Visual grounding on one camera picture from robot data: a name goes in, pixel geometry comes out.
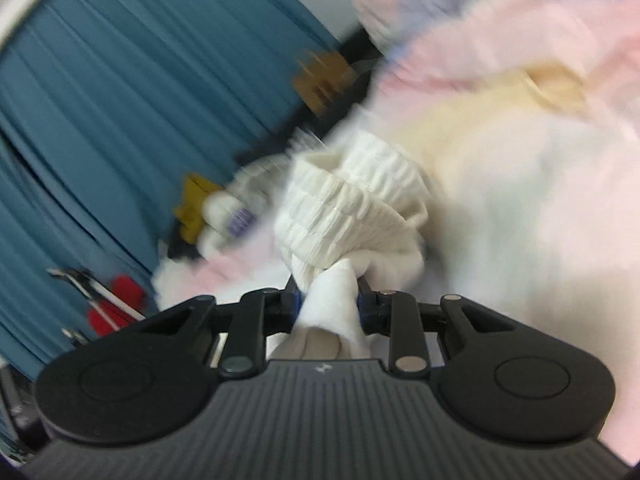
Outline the blue curtain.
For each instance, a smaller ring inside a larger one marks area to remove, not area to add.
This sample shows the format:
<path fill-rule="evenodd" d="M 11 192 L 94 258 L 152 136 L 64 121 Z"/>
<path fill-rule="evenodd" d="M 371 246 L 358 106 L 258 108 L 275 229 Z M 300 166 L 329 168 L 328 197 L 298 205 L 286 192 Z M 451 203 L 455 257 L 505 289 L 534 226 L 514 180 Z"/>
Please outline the blue curtain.
<path fill-rule="evenodd" d="M 2 356 L 34 377 L 85 326 L 49 269 L 146 284 L 182 178 L 230 178 L 333 43 L 298 0 L 41 0 L 1 52 Z"/>

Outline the white garment with striped trim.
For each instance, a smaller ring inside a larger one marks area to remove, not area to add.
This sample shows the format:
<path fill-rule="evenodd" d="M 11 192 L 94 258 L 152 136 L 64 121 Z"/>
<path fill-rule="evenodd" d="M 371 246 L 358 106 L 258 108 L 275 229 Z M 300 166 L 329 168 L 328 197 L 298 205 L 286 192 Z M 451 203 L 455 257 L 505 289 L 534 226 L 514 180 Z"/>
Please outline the white garment with striped trim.
<path fill-rule="evenodd" d="M 639 142 L 528 110 L 427 120 L 384 140 L 366 122 L 294 159 L 274 238 L 303 324 L 364 356 L 357 278 L 401 288 L 433 248 L 454 292 L 586 349 L 617 387 L 602 440 L 639 457 Z"/>

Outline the white puffy jacket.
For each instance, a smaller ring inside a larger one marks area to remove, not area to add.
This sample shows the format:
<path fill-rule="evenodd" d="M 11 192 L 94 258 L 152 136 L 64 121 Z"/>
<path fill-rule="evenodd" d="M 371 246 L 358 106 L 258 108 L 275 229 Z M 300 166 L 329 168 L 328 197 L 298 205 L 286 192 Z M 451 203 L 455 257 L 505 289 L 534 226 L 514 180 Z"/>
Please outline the white puffy jacket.
<path fill-rule="evenodd" d="M 284 187 L 291 157 L 271 155 L 241 168 L 202 208 L 204 226 L 194 244 L 184 242 L 176 219 L 152 276 L 160 310 L 198 295 L 229 300 L 235 285 L 276 258 L 271 214 Z"/>

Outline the red cloth on chair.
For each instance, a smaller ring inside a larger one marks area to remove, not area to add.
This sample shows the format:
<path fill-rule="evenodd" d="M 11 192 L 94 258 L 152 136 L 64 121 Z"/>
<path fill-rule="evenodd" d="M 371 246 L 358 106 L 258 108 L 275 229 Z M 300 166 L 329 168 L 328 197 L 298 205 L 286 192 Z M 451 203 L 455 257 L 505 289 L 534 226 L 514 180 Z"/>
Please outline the red cloth on chair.
<path fill-rule="evenodd" d="M 145 291 L 127 275 L 116 275 L 108 285 L 89 276 L 89 292 L 94 305 L 87 313 L 87 320 L 98 336 L 106 336 L 145 319 L 142 313 Z"/>

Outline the brown cardboard box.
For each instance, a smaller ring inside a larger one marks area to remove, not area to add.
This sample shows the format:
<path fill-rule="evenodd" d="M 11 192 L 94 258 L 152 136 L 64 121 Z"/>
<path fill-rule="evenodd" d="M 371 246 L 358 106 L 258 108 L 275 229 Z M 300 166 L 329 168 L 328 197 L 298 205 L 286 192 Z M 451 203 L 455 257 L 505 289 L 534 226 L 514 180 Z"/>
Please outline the brown cardboard box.
<path fill-rule="evenodd" d="M 357 78 L 352 66 L 336 51 L 309 51 L 298 65 L 292 86 L 314 116 L 322 115 Z"/>

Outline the silver tripod stand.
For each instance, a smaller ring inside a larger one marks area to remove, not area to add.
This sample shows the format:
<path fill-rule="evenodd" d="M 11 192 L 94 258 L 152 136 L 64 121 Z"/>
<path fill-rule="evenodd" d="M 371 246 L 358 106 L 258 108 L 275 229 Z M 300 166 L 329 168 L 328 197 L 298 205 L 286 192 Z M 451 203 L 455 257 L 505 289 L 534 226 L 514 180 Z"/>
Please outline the silver tripod stand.
<path fill-rule="evenodd" d="M 49 268 L 47 274 L 69 284 L 85 298 L 89 305 L 87 321 L 100 337 L 145 320 L 145 292 L 129 276 L 115 278 L 115 289 L 111 290 L 87 270 Z"/>

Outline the pastel pink blue bed quilt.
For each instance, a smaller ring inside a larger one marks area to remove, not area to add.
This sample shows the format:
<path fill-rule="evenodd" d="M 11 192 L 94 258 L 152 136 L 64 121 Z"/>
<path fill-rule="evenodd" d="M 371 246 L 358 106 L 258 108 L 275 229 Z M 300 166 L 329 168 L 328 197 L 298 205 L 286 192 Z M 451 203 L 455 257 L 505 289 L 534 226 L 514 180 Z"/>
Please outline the pastel pink blue bed quilt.
<path fill-rule="evenodd" d="M 387 140 L 429 119 L 466 126 L 528 110 L 639 142 L 639 0 L 474 0 L 390 52 L 368 104 L 310 152 L 357 122 Z M 274 238 L 285 193 L 271 225 L 277 257 L 243 283 L 290 271 Z"/>

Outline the mustard yellow garment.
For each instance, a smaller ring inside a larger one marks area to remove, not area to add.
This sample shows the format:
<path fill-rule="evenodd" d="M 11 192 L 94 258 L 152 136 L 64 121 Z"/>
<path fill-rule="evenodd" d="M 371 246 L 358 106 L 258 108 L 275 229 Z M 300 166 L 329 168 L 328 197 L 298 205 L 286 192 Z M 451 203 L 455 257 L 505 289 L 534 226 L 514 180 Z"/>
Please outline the mustard yellow garment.
<path fill-rule="evenodd" d="M 179 223 L 179 235 L 184 242 L 194 244 L 198 240 L 204 226 L 203 204 L 209 195 L 221 190 L 220 185 L 194 172 L 183 177 L 180 204 L 174 209 L 174 215 Z"/>

